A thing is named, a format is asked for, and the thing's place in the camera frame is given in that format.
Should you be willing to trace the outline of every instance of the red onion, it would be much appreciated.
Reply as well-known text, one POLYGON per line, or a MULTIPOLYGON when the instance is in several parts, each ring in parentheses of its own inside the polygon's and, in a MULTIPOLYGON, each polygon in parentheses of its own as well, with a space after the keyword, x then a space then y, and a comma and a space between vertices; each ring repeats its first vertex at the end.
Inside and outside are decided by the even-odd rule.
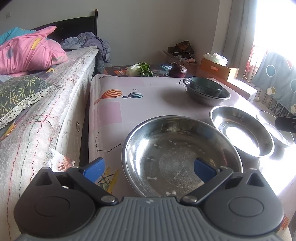
POLYGON ((186 76, 187 69, 177 63, 173 64, 173 67, 170 69, 170 77, 173 78, 184 78, 186 76))

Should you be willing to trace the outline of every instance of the ribbed gray surface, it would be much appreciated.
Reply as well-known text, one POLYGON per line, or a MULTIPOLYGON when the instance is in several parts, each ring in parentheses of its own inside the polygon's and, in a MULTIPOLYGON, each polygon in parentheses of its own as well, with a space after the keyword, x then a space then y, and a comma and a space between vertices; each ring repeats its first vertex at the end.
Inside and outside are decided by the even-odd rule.
MULTIPOLYGON (((76 234, 60 239, 23 235, 17 241, 233 241, 206 222, 197 208, 179 204, 174 197, 126 197, 114 207, 104 207, 95 220, 76 234)), ((255 240, 280 241, 276 235, 255 240)))

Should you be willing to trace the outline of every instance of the hand in picture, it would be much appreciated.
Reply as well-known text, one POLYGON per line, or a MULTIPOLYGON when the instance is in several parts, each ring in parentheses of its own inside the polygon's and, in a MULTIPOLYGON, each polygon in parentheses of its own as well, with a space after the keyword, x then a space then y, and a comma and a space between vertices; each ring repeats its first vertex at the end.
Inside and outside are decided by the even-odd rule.
POLYGON ((72 160, 66 156, 64 156, 62 161, 59 161, 57 166, 59 171, 66 171, 68 168, 72 167, 72 160))

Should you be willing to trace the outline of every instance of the floral pillow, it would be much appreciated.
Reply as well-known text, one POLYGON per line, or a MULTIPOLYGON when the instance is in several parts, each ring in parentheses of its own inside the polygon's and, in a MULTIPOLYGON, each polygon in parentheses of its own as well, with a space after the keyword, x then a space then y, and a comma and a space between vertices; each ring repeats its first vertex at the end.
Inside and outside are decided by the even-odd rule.
POLYGON ((58 86, 27 75, 14 77, 0 85, 0 128, 14 120, 22 110, 39 101, 58 86))

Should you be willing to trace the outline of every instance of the bed post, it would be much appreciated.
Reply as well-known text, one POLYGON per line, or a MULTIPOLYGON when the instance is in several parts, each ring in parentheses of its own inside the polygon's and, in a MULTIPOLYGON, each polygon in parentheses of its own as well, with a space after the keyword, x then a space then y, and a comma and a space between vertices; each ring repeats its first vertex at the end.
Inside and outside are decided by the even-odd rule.
POLYGON ((94 11, 94 34, 96 36, 96 31, 98 27, 98 9, 94 11))

